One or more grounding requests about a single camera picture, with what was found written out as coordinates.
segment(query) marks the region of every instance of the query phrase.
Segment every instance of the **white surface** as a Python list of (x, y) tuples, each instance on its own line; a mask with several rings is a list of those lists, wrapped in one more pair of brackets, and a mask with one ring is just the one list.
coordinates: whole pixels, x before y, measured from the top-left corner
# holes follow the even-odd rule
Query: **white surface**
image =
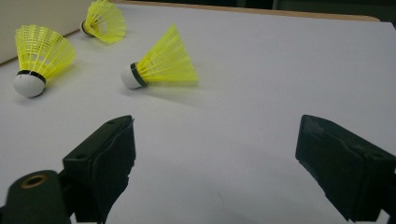
[(62, 35), (78, 29), (92, 0), (1, 0), (0, 63), (15, 58), (15, 30), (22, 25), (47, 26)]
[[(14, 180), (60, 172), (61, 159), (100, 125), (131, 114), (137, 159), (108, 223), (347, 223), (294, 159), (300, 118), (330, 119), (396, 154), (389, 23), (122, 11), (126, 37), (107, 45), (70, 36), (73, 65), (35, 99), (12, 87), (17, 62), (0, 67), (0, 202)], [(122, 68), (173, 22), (198, 86), (126, 89)]]
[(43, 92), (45, 83), (38, 77), (17, 75), (14, 79), (14, 89), (25, 97), (34, 97)]
[(141, 85), (137, 82), (136, 78), (134, 78), (134, 74), (132, 73), (131, 65), (126, 65), (121, 71), (121, 80), (126, 88), (128, 89), (136, 89), (141, 87)]

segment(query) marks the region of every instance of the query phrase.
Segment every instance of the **yellow shuttlecock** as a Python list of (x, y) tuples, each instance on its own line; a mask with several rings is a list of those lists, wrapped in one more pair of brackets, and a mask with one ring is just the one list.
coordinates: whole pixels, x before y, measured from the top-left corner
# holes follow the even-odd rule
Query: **yellow shuttlecock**
[(107, 0), (97, 0), (88, 8), (88, 15), (80, 30), (107, 43), (115, 43), (125, 36), (125, 19), (119, 8)]
[(197, 76), (173, 24), (138, 63), (132, 63), (121, 73), (127, 88), (147, 86), (151, 82), (195, 82)]
[(21, 71), (14, 79), (14, 88), (26, 97), (40, 94), (46, 82), (75, 57), (70, 42), (47, 27), (23, 25), (16, 31), (15, 42)]

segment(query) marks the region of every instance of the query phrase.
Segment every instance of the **black band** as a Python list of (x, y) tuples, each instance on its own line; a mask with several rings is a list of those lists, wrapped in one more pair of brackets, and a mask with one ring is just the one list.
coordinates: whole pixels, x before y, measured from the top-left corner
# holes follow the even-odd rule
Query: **black band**
[(132, 74), (134, 74), (134, 78), (140, 84), (140, 86), (147, 87), (148, 84), (145, 82), (145, 80), (143, 80), (143, 78), (137, 72), (136, 63), (131, 63), (131, 71)]
[(84, 24), (85, 24), (85, 21), (81, 23), (81, 30), (82, 30), (82, 32), (84, 32), (84, 34), (86, 34), (86, 35), (93, 36), (93, 35), (89, 34), (89, 33), (84, 29)]
[(32, 77), (38, 77), (40, 78), (41, 81), (44, 82), (44, 84), (46, 84), (46, 79), (41, 76), (40, 74), (38, 74), (37, 72), (34, 71), (30, 71), (30, 70), (21, 70), (18, 72), (18, 75), (28, 75), (28, 76), (32, 76)]

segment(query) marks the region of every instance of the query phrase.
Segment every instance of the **black plastic part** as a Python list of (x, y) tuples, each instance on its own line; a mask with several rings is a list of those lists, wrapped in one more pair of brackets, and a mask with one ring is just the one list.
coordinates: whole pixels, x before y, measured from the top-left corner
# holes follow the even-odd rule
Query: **black plastic part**
[(106, 122), (64, 158), (61, 181), (78, 222), (106, 223), (128, 186), (135, 159), (133, 122), (131, 116)]
[(331, 121), (304, 115), (296, 159), (345, 219), (377, 220), (394, 176), (393, 155)]
[(382, 208), (391, 217), (389, 223), (396, 224), (396, 175), (393, 175), (392, 179), (388, 182), (384, 195), (385, 197), (382, 201)]
[(69, 224), (58, 176), (40, 171), (17, 180), (8, 190), (2, 224)]
[(147, 83), (145, 82), (145, 80), (143, 80), (143, 78), (140, 76), (139, 72), (137, 72), (137, 68), (136, 68), (136, 64), (137, 63), (131, 63), (131, 71), (132, 74), (134, 74), (134, 78), (136, 79), (136, 81), (140, 84), (140, 86), (142, 87), (147, 87)]
[(3, 211), (4, 211), (4, 206), (0, 207), (0, 223), (1, 223), (1, 220), (3, 219)]
[(396, 220), (394, 219), (394, 217), (389, 218), (388, 224), (396, 224)]

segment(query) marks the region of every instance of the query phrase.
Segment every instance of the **white table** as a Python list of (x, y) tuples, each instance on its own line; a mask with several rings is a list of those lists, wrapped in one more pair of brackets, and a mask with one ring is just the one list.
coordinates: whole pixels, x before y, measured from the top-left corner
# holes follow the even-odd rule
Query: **white table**
[[(303, 114), (396, 154), (396, 32), (390, 23), (120, 5), (106, 45), (68, 38), (77, 57), (26, 99), (0, 67), (0, 202), (19, 177), (62, 158), (110, 119), (135, 118), (137, 159), (108, 223), (347, 223), (294, 158)], [(131, 91), (121, 69), (175, 23), (196, 87)], [(386, 223), (381, 214), (378, 223)]]

